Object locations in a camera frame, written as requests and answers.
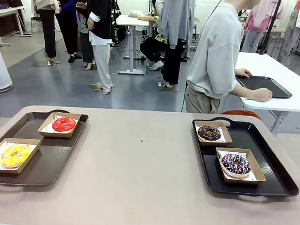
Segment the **person's right hand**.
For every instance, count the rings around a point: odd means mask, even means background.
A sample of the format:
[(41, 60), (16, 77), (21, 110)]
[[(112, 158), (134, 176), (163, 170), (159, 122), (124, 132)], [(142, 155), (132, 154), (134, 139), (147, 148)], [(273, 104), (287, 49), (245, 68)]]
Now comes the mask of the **person's right hand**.
[(273, 92), (267, 88), (252, 90), (249, 99), (257, 102), (267, 102), (273, 97)]

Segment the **person's left hand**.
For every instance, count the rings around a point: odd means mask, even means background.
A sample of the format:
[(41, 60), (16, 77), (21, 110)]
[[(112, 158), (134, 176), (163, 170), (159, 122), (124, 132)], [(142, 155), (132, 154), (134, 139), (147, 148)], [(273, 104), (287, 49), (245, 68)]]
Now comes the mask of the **person's left hand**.
[(245, 68), (235, 69), (234, 70), (236, 77), (246, 77), (249, 78), (252, 76), (252, 73)]

